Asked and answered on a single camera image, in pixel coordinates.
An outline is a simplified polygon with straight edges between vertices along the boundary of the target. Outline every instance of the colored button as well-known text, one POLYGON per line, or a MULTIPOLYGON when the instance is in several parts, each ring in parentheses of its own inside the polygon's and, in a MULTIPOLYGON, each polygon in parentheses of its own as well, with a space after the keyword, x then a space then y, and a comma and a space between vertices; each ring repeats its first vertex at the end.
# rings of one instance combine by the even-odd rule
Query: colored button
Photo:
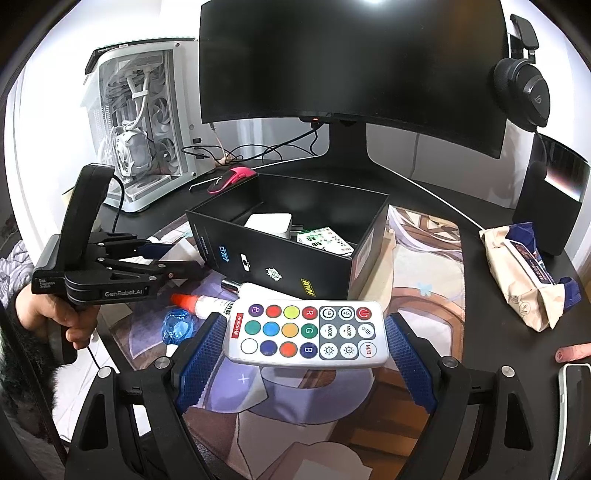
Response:
POLYGON ((357 345, 354 343, 343 343, 340 346, 340 354, 347 360, 355 358, 357 356, 357 345))
POLYGON ((256 352, 258 348, 258 343, 254 338, 247 338, 240 344, 240 349, 247 355, 250 355, 256 352))
POLYGON ((279 347, 279 353, 284 357, 291 358, 297 353, 297 347, 295 343, 285 342, 279 347))
POLYGON ((281 333, 283 334, 284 337, 287 338, 293 338, 297 335, 297 332, 299 332, 300 329, 297 327, 297 325, 295 323, 286 323, 282 328, 281 328, 281 333))
POLYGON ((306 307, 304 310, 302 310, 301 315, 306 320, 314 320, 318 316, 318 310, 316 310, 314 307, 306 307))
POLYGON ((298 307, 294 307, 293 305, 291 305, 283 310, 283 315, 286 319, 296 319, 300 316, 300 309, 298 307))
POLYGON ((375 333, 374 326, 371 323, 364 323, 357 329, 357 333, 361 338, 371 338, 375 333))
POLYGON ((300 355, 304 358, 314 358, 318 353, 318 347, 313 343, 304 343, 300 347, 300 355))
POLYGON ((350 323, 344 323, 340 326, 339 333, 343 338, 353 338, 355 336, 355 327, 350 323))
POLYGON ((336 332, 336 327, 334 325, 331 325, 330 323, 326 323, 320 328, 320 334, 322 335, 322 338, 335 338, 336 332))
POLYGON ((261 353, 265 356, 275 355, 277 353, 277 344, 273 340, 265 340, 261 343, 261 353))
POLYGON ((262 307, 260 303, 255 303, 254 305, 251 305, 248 309, 248 313, 251 317, 260 317, 264 311, 265 309, 262 307))
POLYGON ((267 322, 263 325, 262 332, 268 337, 274 337, 279 333, 279 325, 275 322, 267 322))
POLYGON ((359 345, 359 353, 365 358, 372 358, 377 351, 378 349, 372 342, 365 342, 359 345))
POLYGON ((261 324, 258 323, 256 320, 251 320, 244 326, 244 331, 248 335, 256 335, 258 332, 261 331, 261 324))
POLYGON ((324 320, 332 320, 336 317, 336 311, 333 307, 322 307, 320 309, 320 316, 324 320))
POLYGON ((334 343, 325 343, 320 347, 320 354, 323 358, 330 360, 331 358, 336 357, 339 353, 339 349, 334 343))
POLYGON ((350 320, 355 316, 355 311, 351 307, 342 307, 339 309, 339 317, 343 320, 350 320))
POLYGON ((301 328, 301 334, 305 338, 314 338, 318 335, 318 327, 316 325, 312 325, 311 323, 306 323, 301 328))
POLYGON ((371 310, 367 307, 359 307, 355 313, 359 320, 369 320, 371 318, 371 310))
POLYGON ((281 307, 279 305, 269 305, 265 313, 270 319, 276 319, 281 315, 281 307))

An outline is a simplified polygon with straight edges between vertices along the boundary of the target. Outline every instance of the remote control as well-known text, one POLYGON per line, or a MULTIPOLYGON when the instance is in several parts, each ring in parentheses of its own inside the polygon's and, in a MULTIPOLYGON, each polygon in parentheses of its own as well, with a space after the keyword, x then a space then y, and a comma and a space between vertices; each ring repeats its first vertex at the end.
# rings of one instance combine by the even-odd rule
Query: remote control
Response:
POLYGON ((224 354, 239 364, 311 369, 380 367, 389 357, 375 301, 238 299, 224 354))

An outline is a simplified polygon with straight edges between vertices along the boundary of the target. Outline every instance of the green button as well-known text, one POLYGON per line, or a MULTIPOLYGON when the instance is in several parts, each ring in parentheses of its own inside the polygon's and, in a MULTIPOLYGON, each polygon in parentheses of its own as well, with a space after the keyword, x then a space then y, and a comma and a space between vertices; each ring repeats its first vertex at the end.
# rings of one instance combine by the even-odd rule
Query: green button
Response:
POLYGON ((245 325, 244 331, 248 335, 256 335, 258 332, 261 331, 261 324, 258 323, 256 320, 251 320, 245 325))
POLYGON ((285 310, 283 310, 283 315, 286 319, 294 320, 300 316, 300 309, 293 305, 286 307, 285 310))
POLYGON ((316 325, 312 325, 311 323, 306 323, 300 329, 300 332, 305 338, 314 338, 316 335, 318 335, 318 327, 316 325))

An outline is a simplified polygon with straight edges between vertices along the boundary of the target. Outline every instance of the red button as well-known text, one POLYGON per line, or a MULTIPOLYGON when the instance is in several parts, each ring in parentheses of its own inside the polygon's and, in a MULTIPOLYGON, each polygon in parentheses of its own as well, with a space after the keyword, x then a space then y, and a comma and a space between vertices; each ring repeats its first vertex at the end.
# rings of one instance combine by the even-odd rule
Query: red button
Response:
POLYGON ((359 320, 369 320, 371 318, 371 310, 367 307, 359 307, 355 313, 359 320))
POLYGON ((281 315, 281 307, 279 305, 269 305, 265 310, 265 313, 270 319, 276 319, 281 315))
POLYGON ((291 358, 297 353, 297 347, 295 343, 285 342, 279 347, 279 353, 286 358, 291 358))
POLYGON ((316 310, 314 307, 306 307, 301 311, 301 315, 306 320, 314 320, 318 316, 318 310, 316 310))

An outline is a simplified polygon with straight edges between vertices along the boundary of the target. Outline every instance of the white charger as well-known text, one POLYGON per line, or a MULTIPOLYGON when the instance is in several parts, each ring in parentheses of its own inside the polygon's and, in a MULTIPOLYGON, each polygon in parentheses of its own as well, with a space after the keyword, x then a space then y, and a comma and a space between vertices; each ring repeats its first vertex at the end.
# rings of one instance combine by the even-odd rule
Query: white charger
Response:
POLYGON ((246 224, 259 232, 270 233, 289 240, 291 236, 291 214, 290 213, 253 213, 246 224))

